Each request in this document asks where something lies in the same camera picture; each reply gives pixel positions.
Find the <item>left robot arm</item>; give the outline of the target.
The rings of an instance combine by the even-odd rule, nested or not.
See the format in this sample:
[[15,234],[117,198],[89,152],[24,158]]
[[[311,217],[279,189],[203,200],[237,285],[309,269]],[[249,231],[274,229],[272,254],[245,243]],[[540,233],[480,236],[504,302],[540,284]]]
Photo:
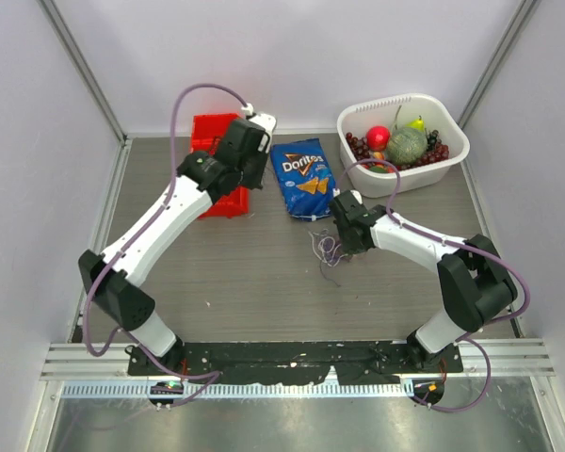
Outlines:
[[181,371],[184,343],[141,286],[194,220],[240,186],[261,187],[275,127],[266,113],[234,119],[213,153],[196,151],[174,167],[162,196],[120,239],[101,253],[86,250],[78,260],[87,305],[99,307],[131,335],[160,375]]

